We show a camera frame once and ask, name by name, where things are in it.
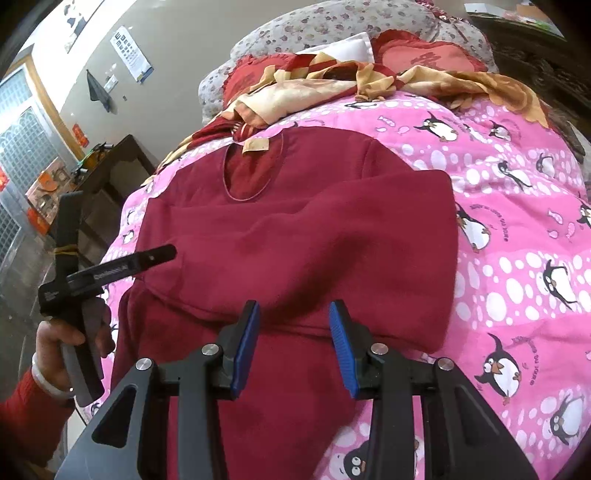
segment penguin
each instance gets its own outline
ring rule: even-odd
[[[581,202],[581,218],[577,220],[578,223],[582,223],[583,225],[587,225],[591,228],[591,207],[588,207],[583,202]]]
[[[470,126],[470,125],[464,124],[464,127],[466,127],[466,131],[467,131],[467,132],[468,132],[468,133],[469,133],[469,134],[470,134],[472,137],[476,138],[476,140],[478,140],[479,142],[482,142],[482,143],[491,143],[491,142],[492,142],[492,140],[490,140],[490,139],[488,139],[488,140],[487,140],[486,138],[484,138],[484,137],[483,137],[483,136],[480,134],[480,132],[477,132],[476,130],[474,130],[474,129],[473,129],[471,126]]]
[[[552,266],[552,260],[548,260],[542,272],[542,279],[550,295],[564,303],[569,310],[572,310],[570,303],[577,303],[577,297],[570,286],[569,270],[564,266]]]
[[[491,120],[491,123],[492,128],[491,132],[488,134],[489,137],[497,137],[508,142],[511,141],[511,134],[507,127],[503,127],[503,125],[497,124],[493,120]]]
[[[513,180],[517,186],[523,192],[524,187],[531,188],[530,180],[522,170],[509,170],[509,165],[507,165],[507,161],[503,160],[499,162],[499,171],[506,177],[509,177]]]
[[[491,241],[491,231],[484,223],[479,222],[468,215],[461,205],[456,203],[456,206],[457,225],[462,229],[464,235],[466,235],[468,243],[472,246],[473,252],[478,253]]]
[[[495,392],[503,397],[503,405],[517,393],[521,382],[521,371],[515,359],[503,350],[503,344],[492,333],[488,334],[495,341],[492,352],[483,365],[483,374],[474,378],[481,384],[489,384]]]
[[[551,155],[544,155],[541,153],[538,161],[535,163],[535,169],[553,179],[555,173],[553,162],[554,158],[552,158]]]
[[[129,242],[131,242],[134,239],[134,231],[130,230],[129,232],[127,232],[124,236],[123,236],[123,243],[124,244],[128,244]]]
[[[417,130],[428,130],[441,142],[453,142],[457,140],[457,131],[455,131],[452,127],[447,125],[445,122],[437,119],[435,115],[429,112],[431,118],[427,118],[423,121],[423,125],[421,127],[415,127]]]
[[[103,293],[99,295],[105,302],[109,300],[109,286],[103,287]]]
[[[368,445],[369,441],[366,440],[358,448],[351,450],[345,455],[343,465],[345,467],[345,473],[351,480],[363,478],[368,456]]]
[[[580,433],[581,419],[583,417],[584,396],[571,398],[569,393],[560,404],[560,408],[550,419],[552,435],[558,437],[566,446],[569,438],[576,437]]]
[[[356,110],[367,110],[369,108],[379,107],[379,103],[376,103],[376,102],[355,102],[355,103],[347,103],[345,106],[355,108]]]

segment poster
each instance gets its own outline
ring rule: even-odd
[[[65,26],[68,32],[64,44],[66,53],[72,49],[72,45],[102,2],[103,0],[65,0],[58,7],[63,9]]]
[[[129,35],[127,28],[119,27],[117,29],[111,38],[111,45],[136,82],[142,83],[154,70],[134,39]]]

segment black cloth hanging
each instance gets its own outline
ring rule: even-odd
[[[90,91],[90,100],[97,100],[103,104],[105,110],[111,111],[111,96],[106,92],[102,85],[86,70],[86,79],[88,80],[88,90]]]

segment hand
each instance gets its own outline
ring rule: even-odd
[[[115,349],[111,337],[111,310],[105,305],[103,322],[95,337],[95,344],[102,358]],[[37,329],[37,366],[43,377],[54,387],[68,391],[72,385],[61,356],[60,342],[68,345],[81,345],[84,335],[69,323],[60,319],[43,320]]]

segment blue gripper pad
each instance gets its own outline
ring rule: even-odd
[[[351,393],[351,397],[356,398],[359,392],[359,384],[355,373],[355,356],[348,337],[345,322],[350,319],[344,319],[337,308],[336,302],[331,302],[329,310],[330,333],[332,334],[335,345],[336,357],[339,361],[341,377],[345,388]]]
[[[261,326],[261,309],[255,302],[251,315],[248,317],[248,323],[240,339],[238,353],[234,359],[234,375],[230,389],[235,398],[238,398],[240,392],[246,386],[248,372],[251,369],[252,357],[255,353],[256,339],[258,338],[259,328]]]

